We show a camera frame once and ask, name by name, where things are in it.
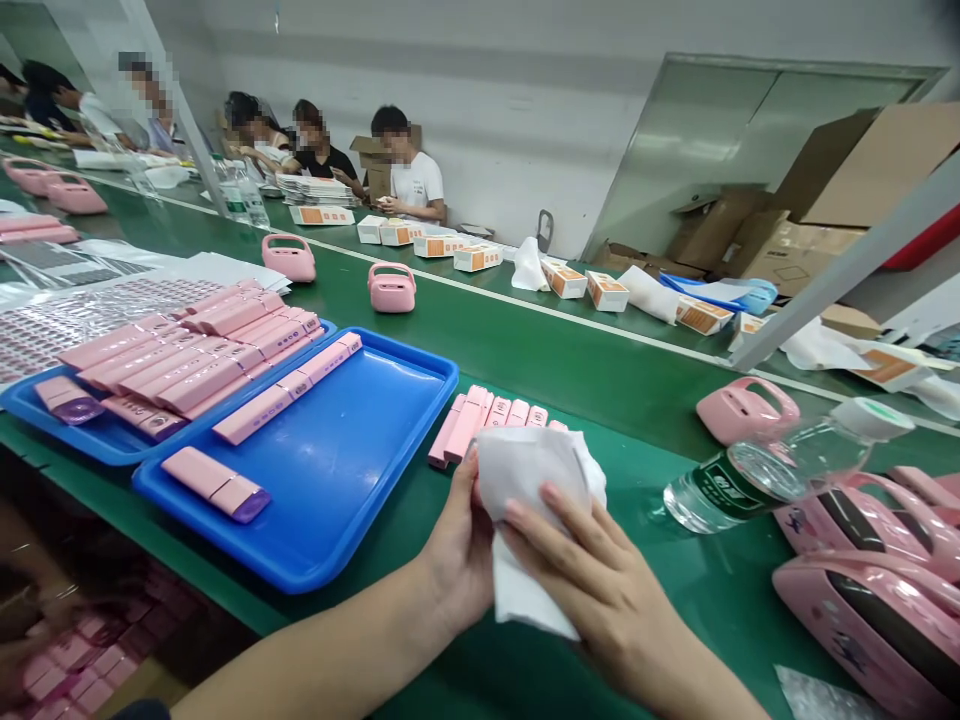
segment white shirt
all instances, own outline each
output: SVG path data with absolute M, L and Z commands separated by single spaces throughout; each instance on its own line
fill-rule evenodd
M 427 207 L 433 200 L 443 200 L 440 166 L 423 152 L 418 152 L 409 165 L 393 165 L 390 168 L 390 193 L 400 202 L 413 207 Z M 400 217 L 430 225 L 440 224 L 439 220 L 422 220 L 412 215 Z

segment white wall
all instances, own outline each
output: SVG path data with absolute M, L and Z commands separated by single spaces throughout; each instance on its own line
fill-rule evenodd
M 307 97 L 346 150 L 383 103 L 424 126 L 452 219 L 580 253 L 668 51 L 954 66 L 946 0 L 202 0 L 229 89 Z M 956 70 L 929 99 L 953 97 Z

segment bottle label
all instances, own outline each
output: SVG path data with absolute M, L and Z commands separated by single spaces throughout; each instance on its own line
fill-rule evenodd
M 750 482 L 733 466 L 726 451 L 691 470 L 690 479 L 718 510 L 737 520 L 749 520 L 787 504 Z

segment doorway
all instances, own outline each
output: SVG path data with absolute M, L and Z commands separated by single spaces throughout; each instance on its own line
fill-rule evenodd
M 776 190 L 814 128 L 919 100 L 945 72 L 668 54 L 582 259 L 608 241 L 662 255 L 673 209 L 729 183 Z

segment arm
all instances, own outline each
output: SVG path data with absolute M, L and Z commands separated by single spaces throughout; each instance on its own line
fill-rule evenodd
M 332 610 L 261 640 L 174 709 L 174 720 L 359 718 L 413 680 L 493 602 L 492 526 L 475 516 L 474 454 L 411 562 Z

